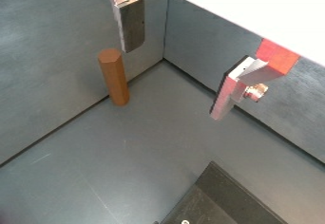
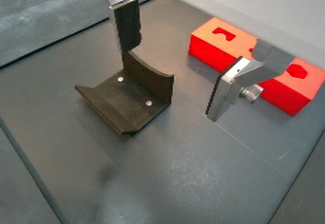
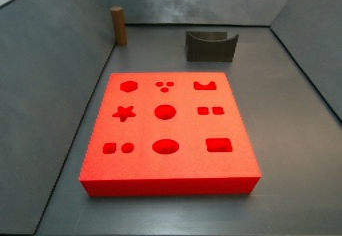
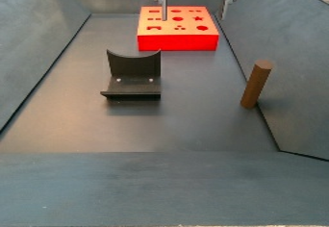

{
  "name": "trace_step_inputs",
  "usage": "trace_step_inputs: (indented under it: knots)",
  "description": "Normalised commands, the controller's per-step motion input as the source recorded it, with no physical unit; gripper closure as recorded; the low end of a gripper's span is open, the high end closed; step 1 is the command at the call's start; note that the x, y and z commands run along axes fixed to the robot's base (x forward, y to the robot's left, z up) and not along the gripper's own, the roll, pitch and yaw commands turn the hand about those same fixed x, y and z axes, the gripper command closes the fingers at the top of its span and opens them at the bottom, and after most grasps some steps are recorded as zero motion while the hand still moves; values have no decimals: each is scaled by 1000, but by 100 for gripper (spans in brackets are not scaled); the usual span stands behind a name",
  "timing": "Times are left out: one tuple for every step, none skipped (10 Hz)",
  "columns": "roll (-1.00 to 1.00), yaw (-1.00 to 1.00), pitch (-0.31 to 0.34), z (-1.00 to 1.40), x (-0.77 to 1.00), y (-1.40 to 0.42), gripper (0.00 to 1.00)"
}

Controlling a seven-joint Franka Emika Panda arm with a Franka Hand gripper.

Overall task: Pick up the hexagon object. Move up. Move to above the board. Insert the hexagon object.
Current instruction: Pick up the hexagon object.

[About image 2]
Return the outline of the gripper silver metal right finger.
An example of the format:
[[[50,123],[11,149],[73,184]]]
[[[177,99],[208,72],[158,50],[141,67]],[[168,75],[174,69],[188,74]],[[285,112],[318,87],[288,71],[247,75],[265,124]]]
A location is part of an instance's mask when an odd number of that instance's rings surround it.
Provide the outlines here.
[[[240,56],[217,78],[207,109],[212,121],[219,121],[239,98],[252,103],[263,94],[260,83],[279,77],[295,59],[292,54],[263,40],[257,42],[252,56],[252,60]]]

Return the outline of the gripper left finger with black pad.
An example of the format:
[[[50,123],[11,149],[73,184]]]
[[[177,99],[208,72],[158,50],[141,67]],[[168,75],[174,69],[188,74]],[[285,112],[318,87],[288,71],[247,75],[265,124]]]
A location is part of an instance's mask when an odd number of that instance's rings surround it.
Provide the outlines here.
[[[138,0],[106,0],[110,9],[121,52],[132,51],[141,43]]]

